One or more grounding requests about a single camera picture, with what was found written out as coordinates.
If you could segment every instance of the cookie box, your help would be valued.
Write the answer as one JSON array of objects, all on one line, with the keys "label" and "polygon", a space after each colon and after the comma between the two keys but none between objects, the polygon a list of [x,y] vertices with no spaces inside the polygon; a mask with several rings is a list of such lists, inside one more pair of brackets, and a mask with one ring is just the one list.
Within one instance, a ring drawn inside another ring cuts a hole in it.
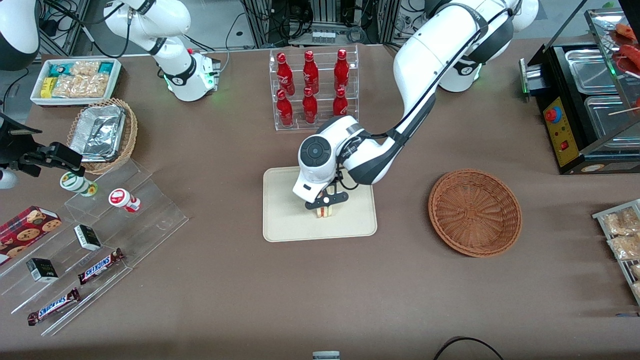
[{"label": "cookie box", "polygon": [[60,217],[36,206],[30,206],[15,218],[0,225],[0,265],[54,231],[62,224]]},{"label": "cookie box", "polygon": [[[44,98],[40,95],[40,91],[42,89],[42,85],[45,81],[45,78],[49,76],[49,72],[52,67],[57,65],[62,65],[66,63],[73,63],[74,61],[99,61],[102,63],[113,63],[113,67],[111,68],[111,72],[109,73],[109,81],[107,82],[107,89],[104,92],[102,97],[80,97],[73,99],[64,99],[64,98]],[[31,92],[31,102],[36,105],[40,105],[42,107],[64,107],[64,106],[83,106],[87,104],[93,104],[105,99],[110,99],[111,94],[113,94],[113,90],[116,87],[116,82],[118,81],[118,75],[120,74],[120,69],[122,68],[120,62],[116,59],[109,58],[72,58],[72,59],[54,59],[47,60],[42,64],[42,69],[40,70],[40,74],[38,75],[38,80],[36,81],[36,85],[33,87],[33,91]]]}]

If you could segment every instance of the skewer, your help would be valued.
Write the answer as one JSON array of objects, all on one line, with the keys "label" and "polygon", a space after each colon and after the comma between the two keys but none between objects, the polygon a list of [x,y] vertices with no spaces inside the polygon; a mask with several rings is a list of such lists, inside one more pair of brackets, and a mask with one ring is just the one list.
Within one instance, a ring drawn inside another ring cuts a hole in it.
[{"label": "skewer", "polygon": [[631,109],[626,109],[626,110],[620,110],[620,111],[616,111],[614,113],[610,113],[609,116],[611,115],[617,115],[617,114],[622,114],[622,113],[626,113],[628,111],[636,111],[636,110],[640,110],[640,106],[636,107],[636,108],[631,108]]}]

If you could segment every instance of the snickers bar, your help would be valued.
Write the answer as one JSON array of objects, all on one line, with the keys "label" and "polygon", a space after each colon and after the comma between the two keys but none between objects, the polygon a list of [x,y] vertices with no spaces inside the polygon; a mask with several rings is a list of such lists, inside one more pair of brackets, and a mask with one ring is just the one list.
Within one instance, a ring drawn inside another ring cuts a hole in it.
[{"label": "snickers bar", "polygon": [[122,258],[124,258],[122,251],[120,248],[117,248],[114,252],[110,253],[109,256],[100,260],[96,265],[91,266],[87,271],[79,274],[78,279],[80,279],[80,285],[84,285],[89,280],[100,275],[103,271],[107,270]]},{"label": "snickers bar", "polygon": [[29,317],[27,318],[27,323],[29,324],[29,326],[34,326],[35,324],[47,318],[47,316],[55,313],[56,311],[59,311],[63,307],[73,302],[80,302],[80,300],[81,300],[80,293],[78,293],[78,289],[73,288],[71,292],[61,297],[60,299],[52,302],[51,304],[41,308],[40,311],[35,311],[29,314]]}]

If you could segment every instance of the yellow control panel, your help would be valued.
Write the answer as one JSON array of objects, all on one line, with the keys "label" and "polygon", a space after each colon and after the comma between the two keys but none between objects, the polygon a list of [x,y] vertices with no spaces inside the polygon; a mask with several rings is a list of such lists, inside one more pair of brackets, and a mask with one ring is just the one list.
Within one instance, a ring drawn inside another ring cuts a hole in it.
[{"label": "yellow control panel", "polygon": [[551,137],[556,158],[561,167],[578,157],[580,152],[575,143],[571,127],[564,114],[562,101],[558,97],[542,114],[545,117],[547,131]]}]

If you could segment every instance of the emergency stop button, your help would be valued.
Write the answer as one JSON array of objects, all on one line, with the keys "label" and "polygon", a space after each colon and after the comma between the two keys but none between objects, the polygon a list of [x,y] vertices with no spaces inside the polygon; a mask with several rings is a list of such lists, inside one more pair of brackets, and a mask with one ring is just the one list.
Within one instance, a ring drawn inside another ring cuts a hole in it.
[{"label": "emergency stop button", "polygon": [[561,118],[562,109],[559,106],[554,106],[553,108],[545,112],[545,120],[550,122],[551,124],[557,124],[558,122],[560,122]]}]

